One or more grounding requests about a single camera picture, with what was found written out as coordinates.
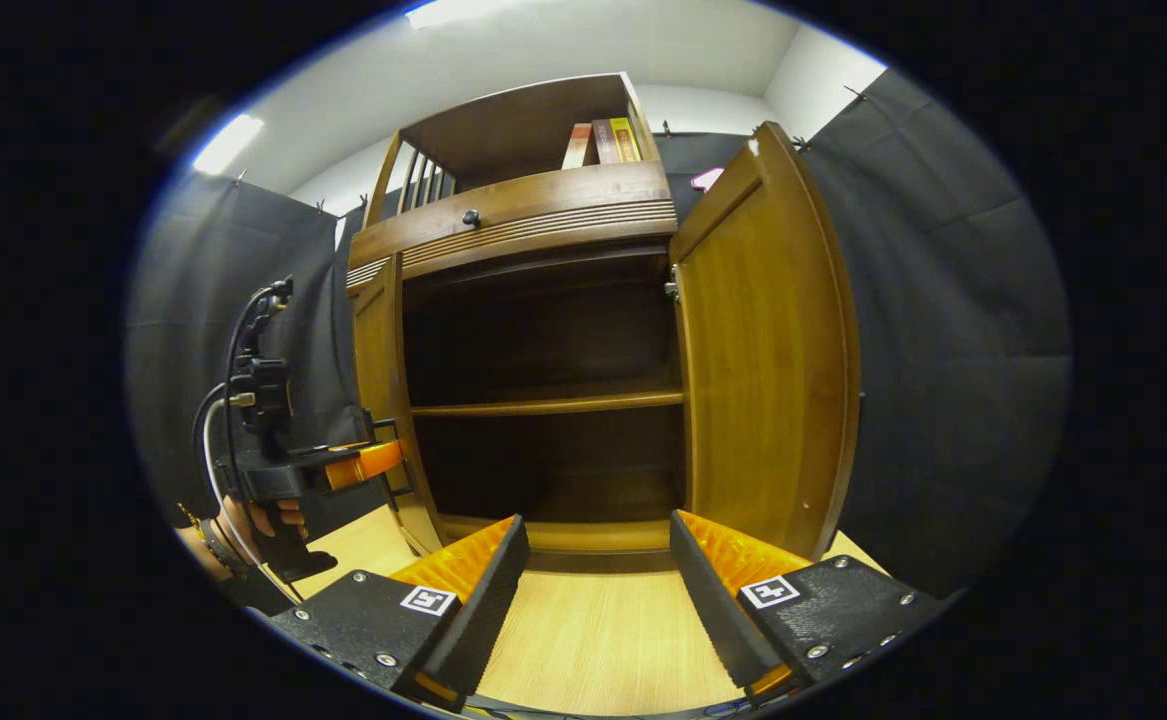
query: white cable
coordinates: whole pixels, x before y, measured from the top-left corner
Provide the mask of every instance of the white cable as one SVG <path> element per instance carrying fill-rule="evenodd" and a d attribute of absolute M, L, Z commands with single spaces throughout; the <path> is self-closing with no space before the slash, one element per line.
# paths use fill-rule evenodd
<path fill-rule="evenodd" d="M 218 501 L 219 511 L 222 511 L 223 509 L 223 495 L 222 492 L 218 492 L 218 480 L 214 478 L 214 460 L 211 457 L 211 454 L 209 454 L 209 424 L 211 424 L 211 421 L 214 420 L 214 413 L 217 413 L 217 411 L 222 410 L 222 407 L 223 407 L 223 400 L 214 401 L 214 405 L 209 406 L 209 411 L 208 413 L 205 413 L 204 424 L 202 425 L 202 427 L 200 427 L 200 441 L 202 441 L 201 442 L 202 448 L 205 452 L 205 471 L 209 473 L 209 487 L 214 489 L 214 499 Z M 259 573 L 266 575 L 268 582 L 275 585 L 277 589 L 280 590 L 284 596 L 294 600 L 294 597 L 291 596 L 291 593 L 286 590 L 284 587 L 281 587 L 281 583 L 279 583 L 277 579 L 272 576 L 271 573 L 264 573 L 263 562 L 259 561 L 258 557 L 254 557 L 254 552 L 251 551 L 250 546 L 245 544 L 244 539 L 242 539 L 240 530 L 237 530 L 236 525 L 232 523 L 231 513 L 228 512 L 221 512 L 221 513 L 223 515 L 223 519 L 228 520 L 228 529 L 230 529 L 232 536 L 236 537 L 237 544 L 240 544 L 242 550 L 245 551 L 245 555 L 250 555 L 250 560 L 254 561 L 254 567 L 259 569 Z"/>

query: wooden floor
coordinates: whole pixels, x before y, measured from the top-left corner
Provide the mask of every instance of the wooden floor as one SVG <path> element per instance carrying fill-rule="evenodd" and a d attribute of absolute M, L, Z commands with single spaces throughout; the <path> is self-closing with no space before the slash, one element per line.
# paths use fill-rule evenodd
<path fill-rule="evenodd" d="M 386 506 L 309 547 L 330 552 L 338 566 L 295 582 L 305 597 L 351 569 L 386 575 L 417 560 Z M 881 569 L 843 533 L 827 555 L 852 555 Z M 585 715 L 656 714 L 742 695 L 712 650 L 676 569 L 525 569 L 477 692 Z"/>

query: wooden cabinet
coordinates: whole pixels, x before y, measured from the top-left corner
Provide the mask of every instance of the wooden cabinet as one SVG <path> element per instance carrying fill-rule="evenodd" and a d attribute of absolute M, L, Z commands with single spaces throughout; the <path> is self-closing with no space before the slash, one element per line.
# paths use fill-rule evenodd
<path fill-rule="evenodd" d="M 525 147 L 482 142 L 473 118 L 531 126 L 545 99 Z M 551 169 L 571 124 L 619 114 L 641 163 Z M 366 224 L 349 260 L 359 394 L 397 420 L 411 546 L 520 512 L 537 551 L 663 551 L 683 506 L 822 555 L 857 436 L 857 331 L 836 235 L 778 126 L 684 228 L 621 75 L 470 102 L 399 140 L 456 177 Z"/>

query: door hinge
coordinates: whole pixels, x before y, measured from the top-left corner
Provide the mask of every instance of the door hinge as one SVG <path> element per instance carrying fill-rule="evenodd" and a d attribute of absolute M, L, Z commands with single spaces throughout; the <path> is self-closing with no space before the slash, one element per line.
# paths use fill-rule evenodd
<path fill-rule="evenodd" d="M 676 265 L 671 266 L 671 282 L 664 282 L 664 295 L 680 302 L 680 278 L 676 274 Z"/>

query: white wall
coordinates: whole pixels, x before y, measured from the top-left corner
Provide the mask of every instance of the white wall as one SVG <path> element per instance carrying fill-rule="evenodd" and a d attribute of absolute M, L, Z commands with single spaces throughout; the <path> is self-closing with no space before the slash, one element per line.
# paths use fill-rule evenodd
<path fill-rule="evenodd" d="M 780 113 L 789 135 L 811 140 L 857 98 L 845 86 L 862 92 L 885 64 L 822 29 L 803 25 L 788 55 L 775 70 L 766 102 Z"/>
<path fill-rule="evenodd" d="M 752 135 L 752 128 L 766 120 L 780 120 L 766 100 L 750 95 L 734 95 L 717 90 L 699 90 L 676 85 L 637 85 L 635 86 L 641 106 L 650 120 L 652 132 L 662 132 L 662 123 L 668 120 L 671 132 L 722 132 L 733 135 Z M 359 205 L 359 196 L 373 190 L 378 182 L 378 173 L 383 159 L 387 155 L 390 137 L 355 152 L 338 163 L 321 172 L 317 176 L 302 183 L 291 193 L 293 200 L 315 205 L 326 201 L 324 210 L 331 215 L 342 215 Z M 387 179 L 387 193 L 405 184 L 405 169 L 408 165 L 408 152 L 396 156 L 392 177 Z M 337 246 L 342 222 L 335 232 Z"/>

